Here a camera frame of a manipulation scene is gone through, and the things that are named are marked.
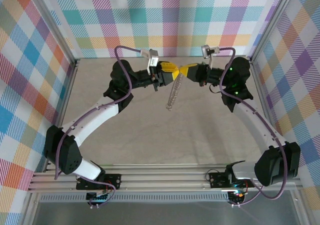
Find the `metal spring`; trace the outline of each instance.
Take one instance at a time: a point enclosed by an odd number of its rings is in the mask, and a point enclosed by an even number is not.
[[[183,74],[179,73],[173,82],[172,89],[171,89],[170,96],[169,96],[169,100],[168,100],[168,103],[166,104],[166,107],[165,107],[169,111],[172,110],[172,106],[174,105],[174,103],[176,101],[176,98],[178,96],[178,92],[181,87],[183,78],[184,78]]]

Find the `plaid fabric backdrop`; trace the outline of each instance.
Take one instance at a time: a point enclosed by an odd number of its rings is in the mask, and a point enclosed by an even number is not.
[[[257,62],[276,129],[301,147],[299,175],[320,224],[320,0],[291,0]]]
[[[101,58],[114,57],[117,45],[152,48],[165,57],[202,56],[204,44],[249,55],[279,0],[44,1],[74,56]]]
[[[71,67],[31,0],[0,0],[0,15],[0,224],[12,225]]]

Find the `colorful plaid pattern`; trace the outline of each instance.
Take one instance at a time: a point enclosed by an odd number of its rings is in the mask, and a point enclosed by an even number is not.
[[[291,0],[257,62],[277,130],[301,147],[299,175],[320,224],[320,0]]]
[[[31,0],[0,0],[0,14],[0,225],[13,225],[71,67]]]
[[[253,32],[258,21],[265,21],[259,23],[262,33],[279,0],[262,15],[267,1],[44,0],[78,58],[114,57],[117,45],[152,48],[165,57],[202,56],[204,44],[235,47],[238,55],[244,55],[257,36]],[[128,51],[120,55],[135,56]]]

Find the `silver spring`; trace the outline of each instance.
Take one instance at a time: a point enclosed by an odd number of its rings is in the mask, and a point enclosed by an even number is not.
[[[173,82],[172,85],[172,89],[170,92],[170,96],[168,99],[168,103],[166,104],[166,109],[168,109],[169,111],[172,110],[172,106],[174,105],[176,98],[178,96],[179,93],[179,89],[181,87],[182,84],[182,79],[184,78],[182,73],[179,73],[178,76],[176,77],[176,79]]]

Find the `beige floor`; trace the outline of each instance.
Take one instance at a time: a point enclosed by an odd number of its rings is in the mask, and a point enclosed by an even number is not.
[[[144,58],[127,58],[134,71],[146,68]],[[162,61],[183,66],[200,57],[170,57]],[[228,57],[215,58],[224,68]],[[106,91],[114,58],[82,59],[64,122],[92,106]],[[252,76],[247,86],[261,108]],[[98,164],[180,164],[256,161],[261,152],[240,120],[209,86],[182,81],[172,111],[166,109],[171,84],[133,91],[134,99],[120,114],[101,125],[80,147],[82,156]]]

